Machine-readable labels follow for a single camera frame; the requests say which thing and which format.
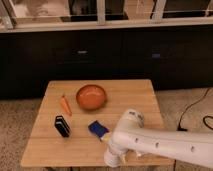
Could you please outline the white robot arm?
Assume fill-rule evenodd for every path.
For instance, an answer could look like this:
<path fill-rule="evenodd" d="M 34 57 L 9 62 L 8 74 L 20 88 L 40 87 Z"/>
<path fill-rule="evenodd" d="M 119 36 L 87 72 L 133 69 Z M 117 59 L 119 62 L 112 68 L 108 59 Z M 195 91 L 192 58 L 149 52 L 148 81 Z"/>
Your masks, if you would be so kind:
<path fill-rule="evenodd" d="M 129 150 L 150 153 L 213 169 L 213 133 L 146 129 L 144 118 L 128 109 L 112 131 L 104 162 L 118 167 Z"/>

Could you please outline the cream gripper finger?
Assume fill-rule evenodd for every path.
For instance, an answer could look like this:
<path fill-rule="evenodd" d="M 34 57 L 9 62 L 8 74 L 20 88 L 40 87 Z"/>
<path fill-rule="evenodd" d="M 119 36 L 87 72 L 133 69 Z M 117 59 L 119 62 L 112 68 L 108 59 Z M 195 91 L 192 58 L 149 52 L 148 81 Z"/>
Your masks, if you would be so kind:
<path fill-rule="evenodd" d="M 127 153 L 121 154 L 120 160 L 122 161 L 123 164 L 126 164 L 127 163 Z"/>

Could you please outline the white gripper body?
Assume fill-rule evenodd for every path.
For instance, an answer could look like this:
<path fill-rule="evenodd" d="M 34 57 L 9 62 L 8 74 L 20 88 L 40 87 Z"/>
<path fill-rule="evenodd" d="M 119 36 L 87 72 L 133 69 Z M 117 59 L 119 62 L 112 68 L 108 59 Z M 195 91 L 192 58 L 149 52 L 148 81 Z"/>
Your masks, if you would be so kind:
<path fill-rule="evenodd" d="M 121 142 L 122 133 L 120 131 L 106 133 L 101 140 L 107 144 L 107 150 L 104 154 L 105 158 L 123 158 L 129 151 Z"/>

